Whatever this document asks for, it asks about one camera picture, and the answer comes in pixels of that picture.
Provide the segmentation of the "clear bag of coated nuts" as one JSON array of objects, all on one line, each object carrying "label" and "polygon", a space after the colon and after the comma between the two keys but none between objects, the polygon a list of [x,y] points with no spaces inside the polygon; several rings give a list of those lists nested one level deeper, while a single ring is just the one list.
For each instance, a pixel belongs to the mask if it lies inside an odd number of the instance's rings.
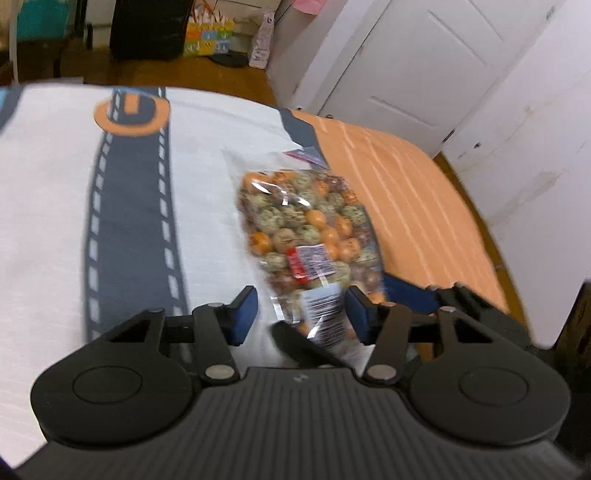
[{"label": "clear bag of coated nuts", "polygon": [[342,360],[367,354],[345,312],[349,286],[385,299],[383,262],[367,209],[315,148],[225,154],[249,253],[277,319]]}]

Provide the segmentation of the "white door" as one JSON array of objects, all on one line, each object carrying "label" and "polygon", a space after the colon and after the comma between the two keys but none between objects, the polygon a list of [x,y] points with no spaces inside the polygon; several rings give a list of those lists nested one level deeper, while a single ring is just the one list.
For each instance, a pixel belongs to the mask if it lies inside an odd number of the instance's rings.
[{"label": "white door", "polygon": [[435,156],[560,7],[558,1],[393,1],[322,115]]}]

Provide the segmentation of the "white paper bag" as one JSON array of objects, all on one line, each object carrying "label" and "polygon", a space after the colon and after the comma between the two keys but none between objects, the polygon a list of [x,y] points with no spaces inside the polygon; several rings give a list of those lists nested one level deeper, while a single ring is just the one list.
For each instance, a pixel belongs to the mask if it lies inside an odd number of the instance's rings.
[{"label": "white paper bag", "polygon": [[252,37],[249,50],[249,67],[259,70],[266,69],[270,59],[271,43],[273,42],[274,20],[273,11],[264,11],[260,20],[259,30]]}]

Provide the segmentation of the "colourful gift bag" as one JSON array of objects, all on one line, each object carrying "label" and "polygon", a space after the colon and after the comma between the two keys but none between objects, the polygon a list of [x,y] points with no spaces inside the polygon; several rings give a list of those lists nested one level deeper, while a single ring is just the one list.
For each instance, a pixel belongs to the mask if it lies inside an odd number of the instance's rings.
[{"label": "colourful gift bag", "polygon": [[183,44],[185,57],[211,57],[229,53],[235,21],[207,1],[194,1]]}]

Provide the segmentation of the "black suitcase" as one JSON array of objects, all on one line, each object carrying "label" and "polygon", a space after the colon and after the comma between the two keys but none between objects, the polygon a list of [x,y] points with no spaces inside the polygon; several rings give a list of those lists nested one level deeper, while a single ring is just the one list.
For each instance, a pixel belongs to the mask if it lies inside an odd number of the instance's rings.
[{"label": "black suitcase", "polygon": [[192,0],[117,0],[109,49],[118,60],[171,60],[183,51]]}]

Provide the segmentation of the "pink hanging bag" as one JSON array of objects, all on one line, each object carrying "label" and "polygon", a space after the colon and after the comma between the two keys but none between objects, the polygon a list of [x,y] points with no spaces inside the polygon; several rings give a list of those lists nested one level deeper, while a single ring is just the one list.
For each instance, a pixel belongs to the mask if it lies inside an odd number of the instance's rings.
[{"label": "pink hanging bag", "polygon": [[291,5],[297,11],[307,15],[318,15],[322,11],[322,7],[327,3],[325,0],[293,0]]}]

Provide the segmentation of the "teal tote bag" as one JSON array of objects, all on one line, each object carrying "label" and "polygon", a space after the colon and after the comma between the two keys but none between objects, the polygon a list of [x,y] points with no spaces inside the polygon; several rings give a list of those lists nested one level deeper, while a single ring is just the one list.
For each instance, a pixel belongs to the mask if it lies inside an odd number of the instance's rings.
[{"label": "teal tote bag", "polygon": [[74,29],[76,1],[25,1],[17,16],[17,40],[66,38]]}]

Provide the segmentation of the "white adjustable desk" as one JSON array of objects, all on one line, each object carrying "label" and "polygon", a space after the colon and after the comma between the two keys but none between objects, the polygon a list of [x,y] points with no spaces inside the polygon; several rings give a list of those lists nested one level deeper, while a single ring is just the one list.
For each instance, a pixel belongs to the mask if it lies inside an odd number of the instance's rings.
[{"label": "white adjustable desk", "polygon": [[3,15],[7,30],[8,59],[12,66],[14,83],[24,81],[33,74],[45,75],[57,80],[62,77],[61,63],[66,48],[74,39],[83,37],[87,1],[76,1],[76,14],[73,31],[63,39],[22,41],[17,40],[17,16],[25,1],[5,1]]}]

